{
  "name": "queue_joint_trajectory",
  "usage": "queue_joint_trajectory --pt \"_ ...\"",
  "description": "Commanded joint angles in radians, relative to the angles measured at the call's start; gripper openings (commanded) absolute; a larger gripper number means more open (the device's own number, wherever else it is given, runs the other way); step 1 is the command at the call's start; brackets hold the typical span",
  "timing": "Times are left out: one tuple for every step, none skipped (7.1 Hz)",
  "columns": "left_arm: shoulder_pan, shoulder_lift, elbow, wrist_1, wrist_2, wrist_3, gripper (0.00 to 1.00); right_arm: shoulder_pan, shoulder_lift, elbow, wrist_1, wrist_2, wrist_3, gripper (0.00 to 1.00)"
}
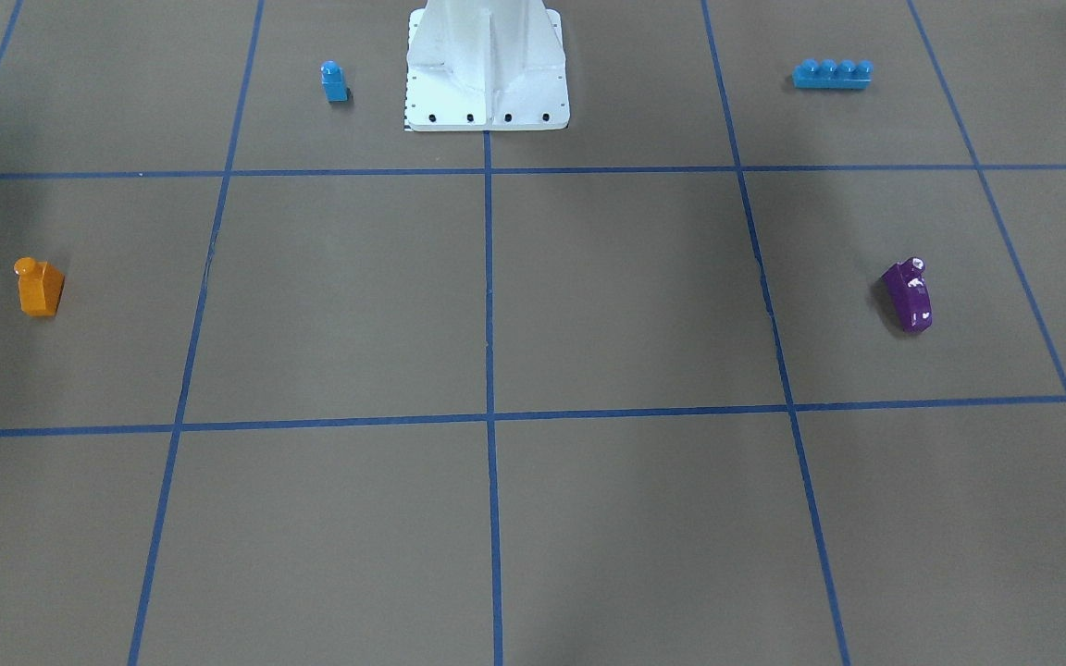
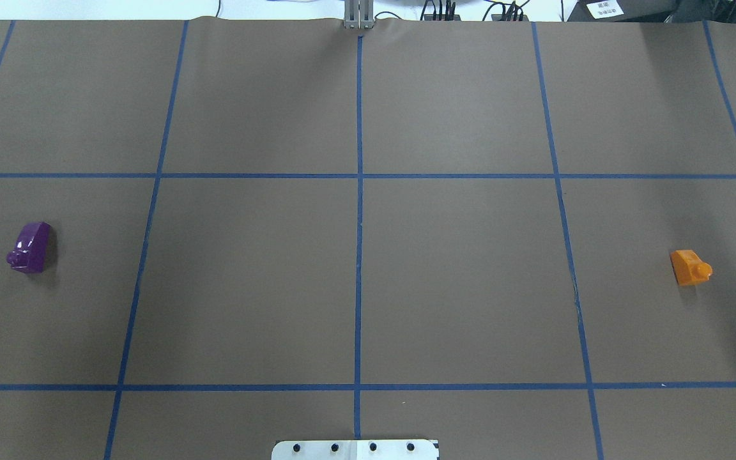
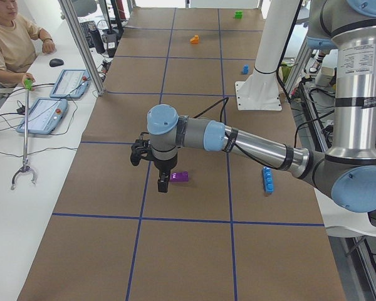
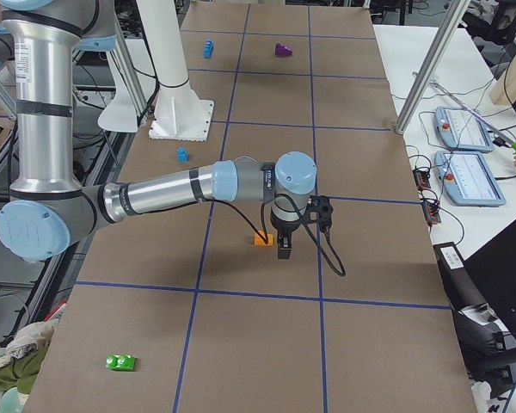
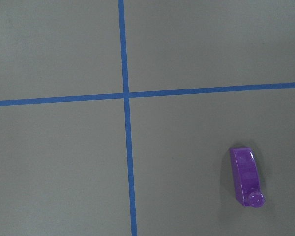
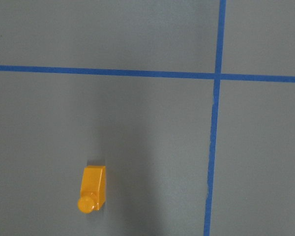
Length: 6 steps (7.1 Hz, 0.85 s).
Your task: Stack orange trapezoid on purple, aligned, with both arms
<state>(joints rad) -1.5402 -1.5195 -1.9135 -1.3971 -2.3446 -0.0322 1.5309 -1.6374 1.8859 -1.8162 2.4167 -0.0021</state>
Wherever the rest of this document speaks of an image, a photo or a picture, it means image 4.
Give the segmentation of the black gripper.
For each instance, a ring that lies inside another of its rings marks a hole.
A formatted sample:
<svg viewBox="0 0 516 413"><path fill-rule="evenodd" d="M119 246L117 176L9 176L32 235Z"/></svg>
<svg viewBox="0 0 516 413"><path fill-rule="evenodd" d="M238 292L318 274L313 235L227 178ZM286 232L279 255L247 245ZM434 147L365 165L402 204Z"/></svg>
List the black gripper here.
<svg viewBox="0 0 516 413"><path fill-rule="evenodd" d="M271 213L270 222L277 231L278 258L288 260L292 253L292 234L299 228L300 221L299 219L283 220Z"/></svg>

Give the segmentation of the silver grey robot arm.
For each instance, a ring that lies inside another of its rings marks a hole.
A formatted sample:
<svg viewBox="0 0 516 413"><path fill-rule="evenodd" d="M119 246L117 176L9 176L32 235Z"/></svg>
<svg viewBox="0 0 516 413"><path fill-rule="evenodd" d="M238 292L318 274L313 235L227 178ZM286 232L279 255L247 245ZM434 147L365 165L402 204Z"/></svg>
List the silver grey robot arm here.
<svg viewBox="0 0 516 413"><path fill-rule="evenodd" d="M73 172L72 53L84 40L115 46L110 1L4 1L15 47L19 176L0 210L0 241L15 255L45 260L105 225L207 201L259 200L272 207L278 255L290 255L316 165L299 151L274 163L218 161L142 182L86 188Z"/></svg>

